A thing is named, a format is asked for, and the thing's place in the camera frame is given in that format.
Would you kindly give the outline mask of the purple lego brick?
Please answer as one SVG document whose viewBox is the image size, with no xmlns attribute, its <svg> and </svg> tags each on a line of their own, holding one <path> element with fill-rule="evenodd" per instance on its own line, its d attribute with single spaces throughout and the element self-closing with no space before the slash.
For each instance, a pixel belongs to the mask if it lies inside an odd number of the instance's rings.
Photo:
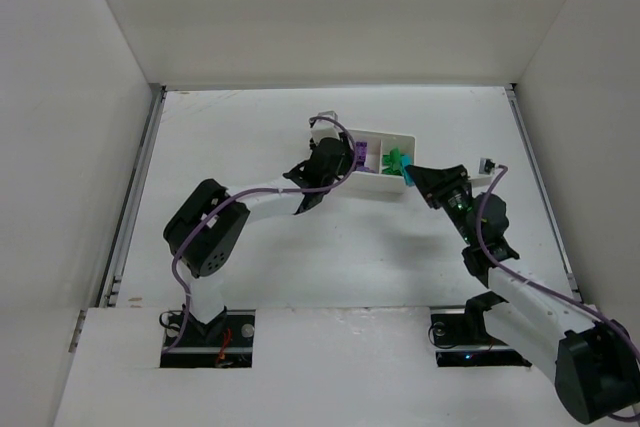
<svg viewBox="0 0 640 427">
<path fill-rule="evenodd" d="M 366 167 L 368 153 L 368 143 L 366 141 L 357 141 L 355 144 L 354 157 L 356 161 L 356 169 Z"/>
</svg>

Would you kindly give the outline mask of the teal long lego brick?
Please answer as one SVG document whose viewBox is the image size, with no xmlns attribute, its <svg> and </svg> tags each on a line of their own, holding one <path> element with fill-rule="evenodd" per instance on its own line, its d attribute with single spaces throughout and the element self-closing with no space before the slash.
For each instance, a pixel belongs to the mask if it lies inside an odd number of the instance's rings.
<svg viewBox="0 0 640 427">
<path fill-rule="evenodd" d="M 415 185 L 411 174 L 409 173 L 408 168 L 412 165 L 411 158 L 408 155 L 403 155 L 401 157 L 401 166 L 402 166 L 402 174 L 405 181 L 405 184 L 408 187 L 413 187 Z"/>
</svg>

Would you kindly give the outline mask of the green long lego brick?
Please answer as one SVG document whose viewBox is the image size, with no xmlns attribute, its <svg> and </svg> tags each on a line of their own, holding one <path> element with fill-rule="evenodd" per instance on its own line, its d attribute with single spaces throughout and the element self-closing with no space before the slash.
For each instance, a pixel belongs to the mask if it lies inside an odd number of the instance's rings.
<svg viewBox="0 0 640 427">
<path fill-rule="evenodd" d="M 404 176 L 404 165 L 401 162 L 384 165 L 381 173 L 389 176 Z"/>
</svg>

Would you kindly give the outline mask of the small green lego brick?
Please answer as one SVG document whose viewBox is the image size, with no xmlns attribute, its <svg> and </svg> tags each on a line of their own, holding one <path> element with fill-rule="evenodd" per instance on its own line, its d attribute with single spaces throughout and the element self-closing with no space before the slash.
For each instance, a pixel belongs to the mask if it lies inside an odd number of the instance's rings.
<svg viewBox="0 0 640 427">
<path fill-rule="evenodd" d="M 383 165 L 399 163 L 401 162 L 402 156 L 403 156 L 403 153 L 398 148 L 393 148 L 382 157 L 382 163 Z"/>
</svg>

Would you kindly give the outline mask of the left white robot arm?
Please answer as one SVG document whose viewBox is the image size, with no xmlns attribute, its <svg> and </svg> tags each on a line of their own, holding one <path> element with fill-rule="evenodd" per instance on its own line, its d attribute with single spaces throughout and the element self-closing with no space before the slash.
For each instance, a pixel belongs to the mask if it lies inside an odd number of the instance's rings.
<svg viewBox="0 0 640 427">
<path fill-rule="evenodd" d="M 310 156 L 274 181 L 238 189 L 205 179 L 195 188 L 163 231 L 172 275 L 185 295 L 181 311 L 168 316 L 165 329 L 175 335 L 165 351 L 193 338 L 210 345 L 218 336 L 229 337 L 218 272 L 243 229 L 314 209 L 355 171 L 355 147 L 350 132 L 334 132 L 314 139 Z"/>
</svg>

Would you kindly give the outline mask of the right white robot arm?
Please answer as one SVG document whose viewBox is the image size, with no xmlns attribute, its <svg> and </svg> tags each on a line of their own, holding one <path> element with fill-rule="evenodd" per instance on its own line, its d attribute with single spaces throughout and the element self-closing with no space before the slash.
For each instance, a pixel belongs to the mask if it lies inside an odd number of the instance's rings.
<svg viewBox="0 0 640 427">
<path fill-rule="evenodd" d="M 491 189 L 474 194 L 464 166 L 410 165 L 406 171 L 427 205 L 447 214 L 465 243 L 467 271 L 486 289 L 460 313 L 432 315 L 433 346 L 486 351 L 505 345 L 545 375 L 577 422 L 638 421 L 622 413 L 639 402 L 639 350 L 626 329 L 524 272 L 505 237 L 505 201 Z"/>
</svg>

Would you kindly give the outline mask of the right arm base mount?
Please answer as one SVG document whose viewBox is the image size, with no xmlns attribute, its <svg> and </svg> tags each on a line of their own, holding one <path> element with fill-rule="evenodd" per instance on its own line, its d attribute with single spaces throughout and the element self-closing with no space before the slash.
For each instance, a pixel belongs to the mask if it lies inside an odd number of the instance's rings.
<svg viewBox="0 0 640 427">
<path fill-rule="evenodd" d="M 428 338 L 440 368 L 524 367 L 532 364 L 487 333 L 483 314 L 504 300 L 486 292 L 468 300 L 464 308 L 436 308 L 430 313 Z"/>
</svg>

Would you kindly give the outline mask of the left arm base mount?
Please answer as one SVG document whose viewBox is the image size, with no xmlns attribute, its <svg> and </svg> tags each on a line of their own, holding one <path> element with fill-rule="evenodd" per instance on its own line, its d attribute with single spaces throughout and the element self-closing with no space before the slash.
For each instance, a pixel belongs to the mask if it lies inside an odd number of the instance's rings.
<svg viewBox="0 0 640 427">
<path fill-rule="evenodd" d="M 251 368 L 255 335 L 254 310 L 225 309 L 209 324 L 189 318 L 177 345 L 160 354 L 164 369 Z"/>
</svg>

